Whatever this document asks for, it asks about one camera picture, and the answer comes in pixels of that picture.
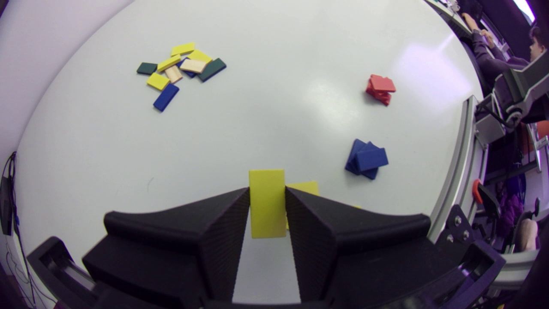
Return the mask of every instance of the dark sleeve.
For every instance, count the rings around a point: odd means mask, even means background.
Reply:
[[[506,61],[505,56],[503,56],[503,53],[500,51],[499,48],[497,48],[497,46],[494,46],[493,48],[491,48],[490,51],[492,52],[492,54],[496,59],[499,59],[501,61]]]
[[[526,61],[525,59],[523,58],[519,58],[519,57],[511,57],[507,63],[509,64],[512,64],[512,65],[520,65],[522,67],[525,67],[527,66],[528,64],[530,64],[528,61]]]
[[[484,77],[492,85],[498,75],[511,67],[505,61],[492,58],[478,30],[473,31],[473,52]]]

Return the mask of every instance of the desk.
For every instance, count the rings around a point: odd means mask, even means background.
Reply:
[[[473,33],[463,20],[459,13],[454,13],[451,9],[447,8],[440,1],[425,0],[435,11],[448,23],[448,26],[454,31],[459,38],[470,39]]]
[[[160,114],[135,70],[191,41],[227,69],[179,81]],[[389,107],[365,94],[370,74],[393,79]],[[25,130],[25,250],[56,235],[82,266],[105,213],[245,187],[249,169],[283,168],[287,183],[317,180],[322,196],[370,211],[430,215],[470,95],[482,97],[470,60],[423,0],[136,1],[74,54]],[[355,138],[386,148],[374,181],[344,170]],[[288,236],[252,240],[248,227],[233,300],[299,301]]]

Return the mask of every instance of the yellow block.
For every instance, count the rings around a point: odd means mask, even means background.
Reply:
[[[176,46],[172,48],[172,57],[175,55],[188,54],[194,50],[194,42]]]
[[[251,170],[249,177],[251,237],[285,237],[284,170]]]
[[[166,85],[170,82],[170,79],[162,76],[158,73],[152,73],[152,75],[147,80],[147,84],[155,87],[156,89],[162,91],[166,88]]]
[[[208,56],[207,54],[199,51],[198,49],[195,49],[194,52],[190,53],[187,57],[189,59],[204,61],[205,63],[210,63],[211,62],[210,56]]]
[[[298,189],[300,191],[307,192],[307,193],[314,194],[314,195],[320,195],[320,193],[318,193],[318,182],[316,182],[316,181],[308,181],[306,183],[288,184],[288,185],[286,185],[286,187]],[[288,218],[286,218],[286,229],[289,229],[289,228],[290,227],[288,226]]]
[[[159,63],[158,67],[156,69],[158,71],[162,72],[165,69],[171,67],[172,65],[177,64],[180,61],[181,61],[181,56],[175,55],[175,56],[171,57],[170,59],[164,60],[161,63]]]

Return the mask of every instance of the red block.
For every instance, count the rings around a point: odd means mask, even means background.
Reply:
[[[395,92],[396,88],[390,78],[384,78],[376,74],[370,75],[372,86],[377,91]]]
[[[385,106],[389,105],[391,101],[391,94],[389,92],[395,91],[395,85],[390,78],[383,78],[375,74],[370,76],[368,86],[366,87],[366,93],[385,104]]]

